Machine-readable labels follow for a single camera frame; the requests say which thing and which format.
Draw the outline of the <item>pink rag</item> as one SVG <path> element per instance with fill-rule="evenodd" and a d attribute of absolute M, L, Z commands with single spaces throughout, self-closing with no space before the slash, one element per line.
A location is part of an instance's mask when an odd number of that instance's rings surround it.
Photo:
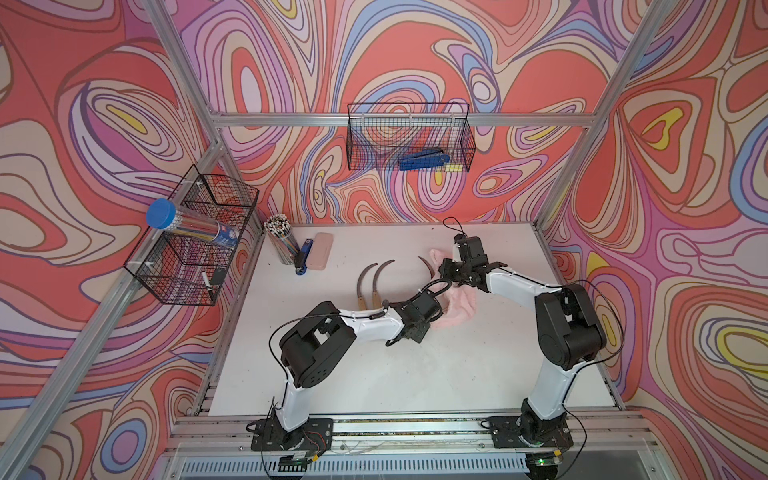
<path fill-rule="evenodd" d="M 452 286 L 440 296 L 443 315 L 432 323 L 448 328 L 470 321 L 477 313 L 477 290 L 468 285 Z"/>

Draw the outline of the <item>orange handled sickle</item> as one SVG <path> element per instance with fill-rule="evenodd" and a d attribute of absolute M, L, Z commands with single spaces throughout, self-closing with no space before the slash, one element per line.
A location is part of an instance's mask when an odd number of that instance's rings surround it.
<path fill-rule="evenodd" d="M 430 279 L 433 279 L 435 277 L 435 269 L 433 265 L 428 261 L 426 258 L 422 256 L 418 256 L 418 259 L 422 262 L 422 264 L 427 268 L 427 271 L 429 272 Z"/>

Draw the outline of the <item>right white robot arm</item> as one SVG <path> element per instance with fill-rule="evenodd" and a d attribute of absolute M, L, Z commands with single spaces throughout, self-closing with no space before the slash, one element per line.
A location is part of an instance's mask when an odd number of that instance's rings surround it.
<path fill-rule="evenodd" d="M 552 421 L 566 412 L 575 377 L 606 347 L 607 336 L 587 290 L 579 284 L 551 285 L 492 262 L 477 236 L 454 236 L 453 258 L 440 266 L 442 278 L 474 287 L 530 308 L 545 357 L 536 385 L 521 412 L 537 421 Z"/>

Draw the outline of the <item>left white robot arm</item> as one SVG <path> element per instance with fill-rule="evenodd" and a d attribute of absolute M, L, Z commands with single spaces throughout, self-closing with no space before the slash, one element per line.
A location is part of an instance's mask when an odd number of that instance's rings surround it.
<path fill-rule="evenodd" d="M 311 389 L 323 382 L 356 342 L 389 347 L 407 339 L 420 343 L 431 324 L 443 315 L 437 294 L 422 289 L 399 302 L 372 310 L 349 311 L 332 302 L 318 304 L 279 340 L 286 386 L 277 419 L 293 432 L 308 421 Z"/>

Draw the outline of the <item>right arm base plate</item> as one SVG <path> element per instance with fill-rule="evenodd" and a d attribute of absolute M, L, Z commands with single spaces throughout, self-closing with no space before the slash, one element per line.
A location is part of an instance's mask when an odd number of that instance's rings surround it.
<path fill-rule="evenodd" d="M 492 416 L 480 422 L 495 448 L 533 448 L 567 451 L 574 441 L 567 415 L 540 420 L 535 415 Z"/>

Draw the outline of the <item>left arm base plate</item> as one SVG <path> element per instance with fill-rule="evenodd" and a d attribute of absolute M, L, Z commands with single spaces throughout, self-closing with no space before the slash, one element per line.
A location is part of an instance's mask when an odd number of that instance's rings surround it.
<path fill-rule="evenodd" d="M 306 451 L 318 455 L 332 446 L 333 429 L 331 418 L 309 418 L 290 432 L 284 430 L 276 418 L 259 419 L 246 425 L 246 431 L 252 435 L 252 451 Z"/>

